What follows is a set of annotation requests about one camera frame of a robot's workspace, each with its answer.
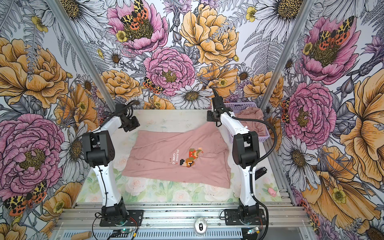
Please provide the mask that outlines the lilac plastic laundry basket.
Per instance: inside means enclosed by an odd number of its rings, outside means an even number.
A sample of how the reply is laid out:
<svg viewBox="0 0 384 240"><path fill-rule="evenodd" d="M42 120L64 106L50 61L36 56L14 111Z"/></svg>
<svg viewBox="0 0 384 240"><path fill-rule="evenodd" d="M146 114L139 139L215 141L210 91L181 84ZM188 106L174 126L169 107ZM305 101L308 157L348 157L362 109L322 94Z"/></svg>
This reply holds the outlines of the lilac plastic laundry basket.
<svg viewBox="0 0 384 240"><path fill-rule="evenodd" d="M264 114L254 102L243 103L225 103L227 108L230 108L238 118L242 119L257 119L263 120ZM255 131L258 134L259 142L264 142L270 137L268 127L263 123L253 121L241 121L241 124L250 131Z"/></svg>

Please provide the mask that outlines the pink t-shirt with print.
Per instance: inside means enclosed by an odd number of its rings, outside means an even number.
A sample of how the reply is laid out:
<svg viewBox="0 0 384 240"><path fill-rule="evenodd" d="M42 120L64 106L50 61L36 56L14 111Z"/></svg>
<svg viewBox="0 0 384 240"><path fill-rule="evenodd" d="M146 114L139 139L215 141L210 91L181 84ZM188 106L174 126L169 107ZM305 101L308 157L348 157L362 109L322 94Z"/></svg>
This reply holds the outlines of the pink t-shirt with print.
<svg viewBox="0 0 384 240"><path fill-rule="evenodd" d="M185 133L139 131L123 176L230 188L229 149L213 123Z"/></svg>

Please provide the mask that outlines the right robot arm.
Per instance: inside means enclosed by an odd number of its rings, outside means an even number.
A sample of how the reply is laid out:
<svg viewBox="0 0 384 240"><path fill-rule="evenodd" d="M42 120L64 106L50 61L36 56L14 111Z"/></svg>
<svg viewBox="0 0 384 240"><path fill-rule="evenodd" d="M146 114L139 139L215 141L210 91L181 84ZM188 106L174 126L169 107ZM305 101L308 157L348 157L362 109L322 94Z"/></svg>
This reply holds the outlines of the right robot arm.
<svg viewBox="0 0 384 240"><path fill-rule="evenodd" d="M226 127L233 136L232 156L242 174L239 219L244 224L250 224L258 216L260 209L253 189L253 167L260 161L258 134L242 124L251 120L237 118L225 106L221 96L212 98L212 110L207 113L207 121L215 122L217 127Z"/></svg>

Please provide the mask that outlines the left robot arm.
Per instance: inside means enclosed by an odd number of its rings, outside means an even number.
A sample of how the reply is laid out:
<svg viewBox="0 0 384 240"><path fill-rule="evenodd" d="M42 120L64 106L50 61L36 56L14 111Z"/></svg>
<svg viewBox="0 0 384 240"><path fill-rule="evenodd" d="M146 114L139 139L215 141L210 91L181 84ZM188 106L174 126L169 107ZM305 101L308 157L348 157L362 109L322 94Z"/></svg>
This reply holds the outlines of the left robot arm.
<svg viewBox="0 0 384 240"><path fill-rule="evenodd" d="M101 220L110 225L123 226L129 219L113 173L116 151L111 136L118 129L127 133L140 126L133 109L138 103L133 100L126 105L117 104L116 110L96 130L82 135L85 162L96 174L102 193Z"/></svg>

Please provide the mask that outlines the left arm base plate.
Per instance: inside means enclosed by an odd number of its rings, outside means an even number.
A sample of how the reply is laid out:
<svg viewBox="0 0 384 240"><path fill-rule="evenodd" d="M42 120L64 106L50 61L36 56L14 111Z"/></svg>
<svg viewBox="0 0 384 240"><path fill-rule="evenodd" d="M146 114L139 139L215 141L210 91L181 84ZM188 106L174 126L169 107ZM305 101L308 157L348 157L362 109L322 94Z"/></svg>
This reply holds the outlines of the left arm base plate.
<svg viewBox="0 0 384 240"><path fill-rule="evenodd" d="M102 211L100 227L140 227L143 220L143 210L127 210L121 213L119 210Z"/></svg>

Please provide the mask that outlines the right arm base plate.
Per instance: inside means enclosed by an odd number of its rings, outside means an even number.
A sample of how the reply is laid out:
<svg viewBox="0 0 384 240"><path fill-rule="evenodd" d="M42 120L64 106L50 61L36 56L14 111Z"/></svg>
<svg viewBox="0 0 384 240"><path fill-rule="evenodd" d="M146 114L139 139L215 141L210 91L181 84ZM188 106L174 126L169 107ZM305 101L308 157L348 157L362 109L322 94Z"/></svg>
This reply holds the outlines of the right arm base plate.
<svg viewBox="0 0 384 240"><path fill-rule="evenodd" d="M263 209L259 209L258 214L252 215L240 213L238 209L225 209L223 217L227 226L265 226L267 224Z"/></svg>

